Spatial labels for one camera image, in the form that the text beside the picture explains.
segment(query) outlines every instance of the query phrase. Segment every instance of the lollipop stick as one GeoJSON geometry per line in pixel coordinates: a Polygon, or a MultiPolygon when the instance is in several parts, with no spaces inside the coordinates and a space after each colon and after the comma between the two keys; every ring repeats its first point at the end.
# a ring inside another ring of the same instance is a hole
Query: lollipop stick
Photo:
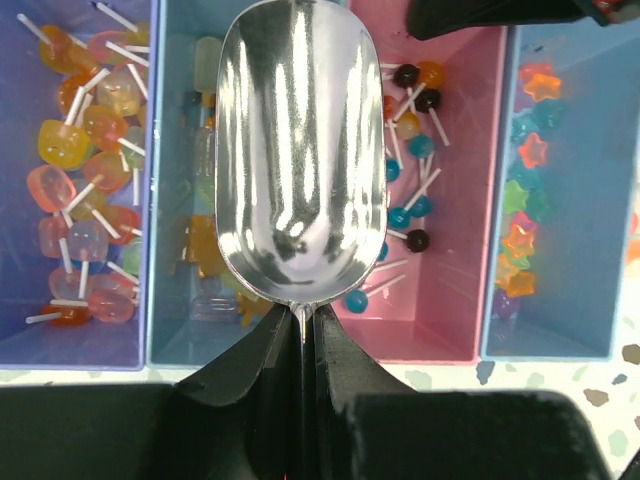
{"type": "Polygon", "coordinates": [[[101,182],[102,179],[104,178],[103,175],[96,175],[93,180],[91,180],[91,182],[89,182],[89,184],[84,187],[80,193],[78,193],[75,198],[73,200],[71,200],[69,202],[69,205],[67,205],[66,207],[64,207],[63,212],[71,212],[73,211],[74,208],[76,208],[78,206],[78,204],[84,200],[84,198],[89,195],[91,193],[91,190],[93,190],[96,187],[96,183],[101,182]]]}
{"type": "Polygon", "coordinates": [[[418,190],[413,195],[413,197],[411,197],[411,200],[409,200],[407,204],[403,207],[405,210],[408,211],[411,207],[413,207],[413,205],[418,201],[420,196],[424,195],[424,192],[427,191],[427,188],[429,188],[429,185],[431,185],[433,181],[438,177],[438,175],[440,175],[441,171],[442,169],[436,168],[435,171],[429,176],[429,178],[427,178],[427,180],[422,185],[420,185],[420,188],[418,188],[418,190]]]}
{"type": "Polygon", "coordinates": [[[376,287],[373,290],[365,292],[365,294],[367,295],[367,298],[371,298],[374,295],[380,293],[385,288],[389,288],[391,285],[394,285],[394,284],[398,283],[399,281],[404,280],[405,277],[406,277],[406,275],[404,273],[402,275],[398,275],[396,278],[393,278],[393,279],[389,280],[388,282],[383,283],[379,287],[376,287]]]}
{"type": "Polygon", "coordinates": [[[98,210],[94,208],[93,210],[91,210],[91,213],[93,214],[94,218],[100,222],[104,229],[109,232],[109,235],[111,235],[115,239],[120,238],[120,234],[118,233],[118,231],[113,228],[113,225],[111,225],[98,210]]]}
{"type": "Polygon", "coordinates": [[[80,269],[80,288],[78,289],[78,298],[84,299],[87,295],[87,280],[89,278],[89,262],[86,260],[82,262],[82,268],[80,269]]]}
{"type": "Polygon", "coordinates": [[[404,233],[396,232],[395,230],[391,230],[387,228],[387,233],[392,237],[400,238],[402,240],[406,240],[407,236],[404,233]]]}
{"type": "Polygon", "coordinates": [[[76,92],[76,96],[73,97],[73,103],[71,104],[71,107],[69,108],[69,113],[67,114],[67,118],[64,119],[64,124],[65,125],[73,124],[73,120],[76,118],[76,115],[78,114],[78,110],[80,110],[80,106],[82,105],[82,102],[84,101],[84,95],[86,93],[87,93],[87,91],[84,89],[84,87],[78,87],[78,91],[76,92]]]}
{"type": "Polygon", "coordinates": [[[58,307],[88,307],[89,303],[83,300],[65,300],[63,298],[54,298],[49,302],[51,305],[58,307]]]}
{"type": "Polygon", "coordinates": [[[90,92],[91,90],[93,90],[93,87],[95,87],[97,84],[99,84],[104,79],[104,77],[106,77],[110,73],[111,72],[109,70],[107,70],[106,68],[103,68],[98,73],[96,73],[91,80],[89,80],[85,84],[84,89],[87,92],[90,92]]]}
{"type": "MultiPolygon", "coordinates": [[[[413,88],[408,87],[408,88],[407,88],[407,96],[408,96],[408,97],[411,97],[411,95],[413,95],[413,88]]],[[[409,104],[409,109],[411,110],[411,113],[413,113],[414,115],[417,115],[417,114],[418,114],[418,112],[416,111],[416,104],[415,104],[415,102],[411,102],[411,103],[409,104]]]]}
{"type": "Polygon", "coordinates": [[[133,275],[131,275],[128,272],[125,272],[122,267],[120,267],[119,265],[116,265],[113,262],[107,262],[107,266],[113,270],[116,273],[119,273],[120,275],[122,275],[124,278],[126,278],[127,280],[131,281],[132,283],[135,283],[136,285],[140,285],[140,280],[138,280],[136,277],[134,277],[133,275]]]}
{"type": "Polygon", "coordinates": [[[433,108],[429,109],[429,115],[431,115],[431,120],[433,120],[433,123],[436,126],[436,130],[438,130],[438,133],[440,134],[440,138],[442,138],[442,143],[444,143],[444,146],[445,147],[450,146],[451,142],[449,142],[449,137],[447,137],[447,133],[444,131],[444,128],[442,128],[442,124],[440,123],[438,114],[433,108]]]}
{"type": "Polygon", "coordinates": [[[147,68],[149,67],[149,61],[148,60],[145,60],[144,58],[139,57],[138,55],[135,55],[135,54],[129,52],[128,50],[125,50],[120,45],[116,45],[113,42],[106,42],[104,45],[105,45],[105,47],[113,50],[114,52],[119,53],[123,57],[127,57],[132,62],[139,63],[143,67],[147,67],[147,68]]]}
{"type": "Polygon", "coordinates": [[[24,13],[19,13],[17,15],[17,18],[18,18],[18,21],[22,23],[25,27],[27,27],[29,31],[31,31],[31,33],[33,33],[36,37],[38,37],[40,41],[46,43],[49,46],[53,45],[53,42],[51,41],[51,39],[47,37],[42,30],[36,27],[35,23],[29,20],[24,13]]]}
{"type": "Polygon", "coordinates": [[[426,87],[426,85],[424,83],[421,83],[420,86],[418,86],[418,88],[416,88],[413,91],[412,95],[409,95],[409,98],[407,98],[407,100],[402,104],[402,106],[400,108],[398,108],[398,111],[396,112],[396,114],[393,117],[393,121],[397,122],[398,119],[404,114],[404,112],[407,111],[407,108],[409,108],[409,106],[413,103],[413,101],[418,98],[418,95],[420,95],[420,92],[422,92],[422,90],[424,90],[424,87],[426,87]]]}
{"type": "Polygon", "coordinates": [[[149,53],[149,47],[143,45],[125,45],[125,50],[133,53],[149,53]]]}
{"type": "Polygon", "coordinates": [[[393,144],[393,149],[395,150],[396,160],[398,160],[398,166],[400,167],[400,171],[404,169],[404,165],[402,164],[402,152],[400,151],[400,146],[398,145],[398,136],[396,135],[396,129],[391,123],[391,120],[387,120],[387,125],[389,125],[389,133],[391,134],[391,143],[393,144]]]}
{"type": "Polygon", "coordinates": [[[93,102],[93,95],[87,93],[87,95],[84,97],[84,100],[82,101],[80,112],[78,113],[78,117],[76,118],[76,121],[74,123],[76,127],[82,127],[82,120],[84,120],[84,111],[89,108],[91,102],[93,102]]]}
{"type": "Polygon", "coordinates": [[[60,318],[62,314],[58,313],[46,313],[44,315],[34,315],[32,317],[27,317],[24,319],[25,323],[38,323],[38,322],[48,322],[50,320],[55,320],[56,318],[60,318]]]}
{"type": "Polygon", "coordinates": [[[64,265],[64,271],[66,273],[73,272],[73,266],[71,265],[71,257],[69,256],[69,245],[67,245],[67,239],[62,237],[58,239],[60,244],[60,252],[62,253],[62,264],[64,265]]]}
{"type": "Polygon", "coordinates": [[[118,12],[116,12],[116,11],[110,9],[109,7],[107,7],[104,3],[97,2],[96,3],[96,8],[98,10],[100,10],[102,13],[105,13],[109,17],[113,18],[116,22],[118,22],[120,25],[122,25],[127,30],[131,30],[134,33],[138,33],[138,26],[137,25],[131,23],[129,20],[124,18],[122,15],[120,15],[118,12]]]}
{"type": "Polygon", "coordinates": [[[133,169],[133,206],[140,205],[140,169],[133,169]]]}
{"type": "Polygon", "coordinates": [[[398,260],[397,262],[384,263],[382,265],[378,265],[376,268],[371,270],[371,273],[384,272],[385,270],[389,270],[390,268],[395,268],[395,267],[399,267],[400,265],[404,265],[408,261],[409,260],[404,259],[404,260],[398,260]]]}
{"type": "Polygon", "coordinates": [[[129,140],[127,140],[126,138],[119,138],[118,139],[118,143],[120,145],[122,145],[123,147],[127,147],[129,150],[133,150],[134,152],[136,152],[138,155],[142,155],[143,157],[147,154],[143,148],[140,148],[139,146],[137,146],[135,143],[130,142],[129,140]]]}
{"type": "Polygon", "coordinates": [[[147,87],[144,85],[144,82],[142,81],[142,77],[138,73],[138,69],[136,68],[136,66],[133,63],[127,63],[127,68],[131,72],[131,76],[133,77],[133,79],[138,84],[138,88],[140,89],[140,93],[142,93],[142,96],[144,97],[145,100],[148,100],[149,99],[149,95],[147,93],[147,87]]]}

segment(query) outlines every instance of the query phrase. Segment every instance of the candy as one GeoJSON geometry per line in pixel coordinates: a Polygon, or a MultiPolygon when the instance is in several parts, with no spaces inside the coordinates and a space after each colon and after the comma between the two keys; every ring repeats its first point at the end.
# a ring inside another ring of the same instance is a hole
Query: candy
{"type": "Polygon", "coordinates": [[[402,140],[409,140],[420,133],[420,120],[411,113],[405,112],[396,122],[396,134],[402,140]]]}
{"type": "Polygon", "coordinates": [[[522,162],[515,162],[509,169],[509,180],[516,180],[527,191],[540,188],[542,185],[542,169],[527,168],[522,162]]]}
{"type": "Polygon", "coordinates": [[[420,69],[415,65],[405,63],[400,65],[393,73],[393,83],[400,88],[413,87],[418,81],[420,69]]]}
{"type": "Polygon", "coordinates": [[[509,280],[504,289],[511,298],[533,295],[536,293],[536,275],[531,272],[518,272],[509,280]]]}
{"type": "Polygon", "coordinates": [[[91,319],[87,308],[45,305],[40,315],[27,317],[26,323],[49,322],[53,327],[79,327],[91,319]]]}
{"type": "Polygon", "coordinates": [[[93,290],[88,306],[93,316],[104,323],[124,323],[133,317],[131,299],[112,290],[93,290]]]}
{"type": "Polygon", "coordinates": [[[395,158],[387,158],[385,161],[387,168],[387,183],[395,182],[400,176],[400,165],[395,158]]]}
{"type": "Polygon", "coordinates": [[[60,216],[49,216],[40,220],[38,223],[38,243],[42,254],[49,258],[61,258],[60,239],[65,239],[63,243],[66,247],[68,232],[67,224],[60,216]]]}
{"type": "Polygon", "coordinates": [[[509,180],[504,187],[503,210],[516,213],[527,208],[529,192],[524,190],[516,180],[509,180]]]}
{"type": "Polygon", "coordinates": [[[84,112],[82,126],[91,141],[105,152],[118,153],[118,139],[127,133],[127,122],[111,108],[92,105],[84,112]]]}
{"type": "Polygon", "coordinates": [[[140,89],[128,71],[111,72],[98,84],[98,104],[121,117],[136,115],[140,109],[140,89]]]}
{"type": "Polygon", "coordinates": [[[538,125],[540,132],[548,132],[560,125],[566,110],[567,106],[561,100],[545,100],[533,107],[531,117],[538,125]]]}
{"type": "Polygon", "coordinates": [[[533,77],[537,74],[540,75],[553,75],[553,66],[550,63],[530,63],[529,65],[523,65],[518,70],[518,80],[523,85],[533,80],[533,77]]]}
{"type": "Polygon", "coordinates": [[[501,288],[496,288],[493,294],[491,313],[497,315],[501,320],[509,320],[520,310],[520,299],[511,298],[507,292],[501,288]]]}
{"type": "Polygon", "coordinates": [[[95,186],[106,194],[120,190],[131,178],[131,172],[124,171],[122,167],[120,155],[109,152],[101,152],[87,160],[82,173],[89,181],[99,178],[95,186]]]}
{"type": "Polygon", "coordinates": [[[549,144],[540,140],[537,133],[532,133],[524,145],[518,147],[518,153],[522,157],[522,163],[527,168],[535,168],[547,163],[547,147],[549,144]]]}
{"type": "Polygon", "coordinates": [[[399,281],[404,280],[405,278],[405,274],[398,275],[397,277],[383,283],[382,285],[368,292],[363,292],[362,290],[353,290],[352,292],[349,292],[345,297],[345,305],[351,313],[364,313],[364,311],[367,309],[367,306],[369,305],[369,299],[371,297],[377,295],[384,289],[395,285],[399,281]]]}
{"type": "Polygon", "coordinates": [[[516,275],[520,269],[509,261],[506,254],[501,253],[496,260],[496,278],[495,283],[503,290],[507,290],[509,281],[516,275]]]}
{"type": "Polygon", "coordinates": [[[522,145],[532,133],[538,133],[540,127],[529,114],[520,115],[511,121],[511,142],[522,145]]]}
{"type": "Polygon", "coordinates": [[[27,175],[27,188],[38,206],[47,213],[66,207],[76,195],[76,187],[66,173],[52,165],[41,165],[27,175]]]}
{"type": "Polygon", "coordinates": [[[544,222],[551,213],[551,205],[543,190],[534,190],[527,200],[527,215],[538,223],[544,222]]]}
{"type": "Polygon", "coordinates": [[[531,81],[524,86],[524,91],[531,95],[534,101],[558,100],[561,95],[562,80],[550,75],[536,73],[531,81]]]}
{"type": "Polygon", "coordinates": [[[407,150],[416,158],[427,158],[434,150],[433,140],[426,135],[416,135],[407,142],[407,150]]]}

